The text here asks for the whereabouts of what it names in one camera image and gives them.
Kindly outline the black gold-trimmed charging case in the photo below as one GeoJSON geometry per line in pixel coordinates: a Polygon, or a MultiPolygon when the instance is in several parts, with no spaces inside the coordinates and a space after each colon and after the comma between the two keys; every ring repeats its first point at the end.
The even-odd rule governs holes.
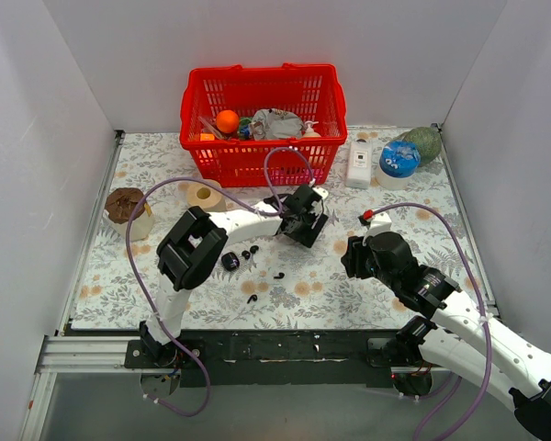
{"type": "Polygon", "coordinates": [[[240,267],[240,259],[234,252],[224,254],[220,262],[223,268],[228,272],[233,272],[240,267]]]}

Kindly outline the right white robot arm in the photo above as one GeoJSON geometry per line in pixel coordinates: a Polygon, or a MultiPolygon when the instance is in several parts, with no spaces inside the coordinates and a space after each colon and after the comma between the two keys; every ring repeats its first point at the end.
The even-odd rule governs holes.
{"type": "Polygon", "coordinates": [[[486,389],[540,440],[551,440],[551,354],[481,312],[436,268],[421,265],[395,232],[352,236],[341,259],[348,277],[375,278],[415,312],[386,355],[425,360],[486,389]]]}

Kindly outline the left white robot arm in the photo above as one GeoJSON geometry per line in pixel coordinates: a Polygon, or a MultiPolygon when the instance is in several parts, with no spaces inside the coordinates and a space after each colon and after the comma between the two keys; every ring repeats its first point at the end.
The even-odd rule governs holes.
{"type": "Polygon", "coordinates": [[[188,209],[157,247],[158,288],[154,296],[146,289],[135,262],[129,261],[152,310],[139,327],[145,356],[159,368],[175,361],[174,340],[181,333],[189,297],[209,278],[226,247],[285,235],[310,248],[328,219],[324,208],[328,196],[322,187],[303,184],[292,194],[275,194],[253,206],[242,203],[240,209],[188,209]]]}

